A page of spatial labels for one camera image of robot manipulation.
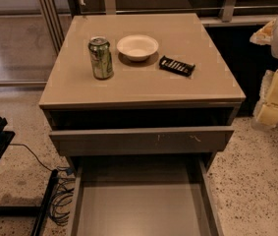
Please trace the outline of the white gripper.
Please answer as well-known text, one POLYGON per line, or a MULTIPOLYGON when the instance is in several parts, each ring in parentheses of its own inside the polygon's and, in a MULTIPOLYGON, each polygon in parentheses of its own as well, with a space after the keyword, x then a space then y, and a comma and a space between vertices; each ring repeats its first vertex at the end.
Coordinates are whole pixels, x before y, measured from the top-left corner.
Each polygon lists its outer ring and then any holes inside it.
MULTIPOLYGON (((257 45, 270 45, 276 20, 268 22, 250 37, 257 45)), ((278 70, 267 71, 260 88, 260 99, 256 104, 251 124, 256 129, 273 129, 278 125, 278 70)))

